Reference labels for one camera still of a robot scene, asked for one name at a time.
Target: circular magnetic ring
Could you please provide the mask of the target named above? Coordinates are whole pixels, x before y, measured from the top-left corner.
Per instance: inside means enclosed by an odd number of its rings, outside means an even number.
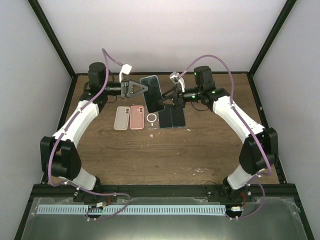
[[[154,120],[150,121],[149,120],[149,116],[154,116]],[[146,116],[146,120],[149,122],[149,123],[153,123],[157,120],[157,115],[155,115],[154,113],[149,113],[147,116]]]

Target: black smartphone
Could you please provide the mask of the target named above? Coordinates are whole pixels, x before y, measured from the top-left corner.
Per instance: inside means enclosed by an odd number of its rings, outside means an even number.
[[[175,128],[181,128],[186,126],[185,113],[183,108],[172,108],[171,111],[171,120],[172,126]]]
[[[162,94],[158,77],[156,75],[146,76],[140,79],[140,83],[148,87],[148,91],[143,93],[148,112],[155,113],[164,110],[165,107],[159,104]]]
[[[158,113],[159,116],[159,127],[161,129],[169,129],[172,128],[172,121],[171,121],[171,111],[170,107],[164,107],[163,111]]]

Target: cable organizer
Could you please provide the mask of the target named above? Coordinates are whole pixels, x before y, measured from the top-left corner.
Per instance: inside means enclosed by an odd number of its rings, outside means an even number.
[[[39,215],[85,215],[94,205],[54,205],[40,204],[36,214]],[[109,205],[103,209],[93,209],[89,215],[111,215],[124,205]],[[225,205],[129,205],[119,215],[202,215],[225,216]]]

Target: white wall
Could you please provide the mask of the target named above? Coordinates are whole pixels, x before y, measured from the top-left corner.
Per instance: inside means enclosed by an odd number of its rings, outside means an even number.
[[[320,239],[320,5],[297,1],[254,76],[269,125],[278,132],[287,180],[295,183]]]
[[[203,54],[248,71],[285,1],[39,0],[76,73],[103,61],[101,48],[133,72],[182,71]]]
[[[0,7],[0,235],[14,239],[71,79],[26,0]]]

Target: pink phone case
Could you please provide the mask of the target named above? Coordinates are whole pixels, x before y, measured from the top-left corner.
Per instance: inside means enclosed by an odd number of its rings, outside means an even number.
[[[145,109],[144,106],[130,107],[130,129],[143,129],[145,126]]]

